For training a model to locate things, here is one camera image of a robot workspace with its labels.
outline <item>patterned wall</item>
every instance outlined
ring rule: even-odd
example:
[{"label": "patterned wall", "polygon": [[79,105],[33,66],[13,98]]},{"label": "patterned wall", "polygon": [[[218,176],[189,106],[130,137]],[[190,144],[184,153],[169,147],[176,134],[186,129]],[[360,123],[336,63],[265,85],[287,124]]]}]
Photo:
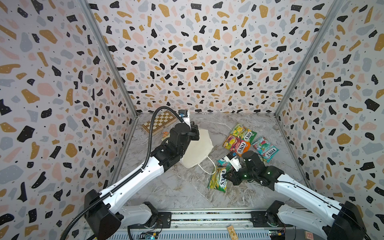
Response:
[{"label": "patterned wall", "polygon": [[345,1],[278,119],[312,187],[384,237],[384,1]]},{"label": "patterned wall", "polygon": [[138,112],[274,112],[331,0],[90,0]]},{"label": "patterned wall", "polygon": [[55,240],[108,185],[131,114],[76,1],[0,7],[0,238]]}]

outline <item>small wooden object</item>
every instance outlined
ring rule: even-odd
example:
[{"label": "small wooden object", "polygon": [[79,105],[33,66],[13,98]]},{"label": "small wooden object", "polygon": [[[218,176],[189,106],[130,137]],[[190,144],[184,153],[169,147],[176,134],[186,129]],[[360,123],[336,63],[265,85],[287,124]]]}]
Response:
[{"label": "small wooden object", "polygon": [[[171,125],[174,121],[176,121],[177,118],[168,110],[166,110],[163,113],[160,113],[157,115],[155,122],[153,124],[153,135],[155,135],[158,132],[161,132],[165,127]],[[151,121],[148,121],[144,123],[142,128],[149,133],[149,125],[151,124]]]},{"label": "small wooden object", "polygon": [[231,239],[232,240],[238,240],[239,237],[237,236],[236,232],[235,232],[235,229],[233,228],[232,225],[230,225],[229,227],[227,227],[227,230],[228,230],[228,233],[229,235],[231,236]]}]

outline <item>marble floor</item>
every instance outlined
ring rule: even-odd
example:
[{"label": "marble floor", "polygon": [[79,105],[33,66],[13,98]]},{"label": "marble floor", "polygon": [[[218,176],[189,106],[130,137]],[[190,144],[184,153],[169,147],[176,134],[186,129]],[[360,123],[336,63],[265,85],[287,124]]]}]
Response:
[{"label": "marble floor", "polygon": [[[141,128],[141,124],[149,121],[151,116],[151,114],[139,115],[128,154],[122,164],[120,178],[144,161],[147,151],[148,133]],[[276,153],[269,163],[270,165],[282,169],[285,173],[303,183],[302,176],[289,154],[288,147],[278,130],[273,116],[241,113],[197,113],[191,114],[190,119],[195,121],[199,129],[207,129],[209,131],[214,146],[209,157],[214,162],[229,152],[222,144],[229,135],[230,130],[237,123],[242,123],[256,131],[258,136],[265,136],[279,149],[279,152]],[[161,143],[162,132],[169,132],[175,124],[176,122],[153,136],[152,150]],[[208,159],[204,160],[201,166],[207,171],[213,170],[212,163]],[[127,202],[127,205],[139,205],[145,201],[150,201],[158,209],[267,208],[274,200],[279,200],[292,207],[299,206],[290,198],[256,183],[242,182],[239,186],[233,186],[230,181],[227,181],[227,191],[224,193],[215,189],[208,189],[209,180],[210,175],[204,173],[199,166],[187,169],[180,163],[177,163],[167,172],[139,190]]]}]

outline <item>chess board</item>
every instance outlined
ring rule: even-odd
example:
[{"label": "chess board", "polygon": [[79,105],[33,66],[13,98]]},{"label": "chess board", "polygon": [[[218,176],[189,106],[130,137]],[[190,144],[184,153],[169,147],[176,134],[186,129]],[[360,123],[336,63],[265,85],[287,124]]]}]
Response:
[{"label": "chess board", "polygon": [[[165,127],[171,125],[176,120],[177,118],[168,110],[158,114],[153,124],[153,135],[155,135],[158,132],[161,132]],[[148,121],[142,124],[141,127],[144,129],[144,131],[149,133],[150,124],[151,124],[151,121]]]}]

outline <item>candy bag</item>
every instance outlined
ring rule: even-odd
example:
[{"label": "candy bag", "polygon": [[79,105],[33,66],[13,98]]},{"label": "candy bag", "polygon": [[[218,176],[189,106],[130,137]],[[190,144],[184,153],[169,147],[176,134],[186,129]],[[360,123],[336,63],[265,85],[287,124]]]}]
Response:
[{"label": "candy bag", "polygon": [[250,146],[251,144],[249,142],[241,140],[240,138],[233,135],[229,135],[229,137],[223,143],[223,147],[232,152],[236,152],[240,157],[243,153],[248,151]]},{"label": "candy bag", "polygon": [[279,150],[270,143],[265,137],[259,138],[257,141],[252,143],[252,146],[257,150],[257,152],[263,156],[266,162],[270,162],[273,155],[275,155]]},{"label": "candy bag", "polygon": [[207,188],[216,189],[225,192],[227,189],[227,180],[223,175],[227,172],[227,167],[217,167],[215,173],[212,175]]},{"label": "candy bag", "polygon": [[257,133],[238,123],[232,129],[231,134],[246,142],[253,142]]}]

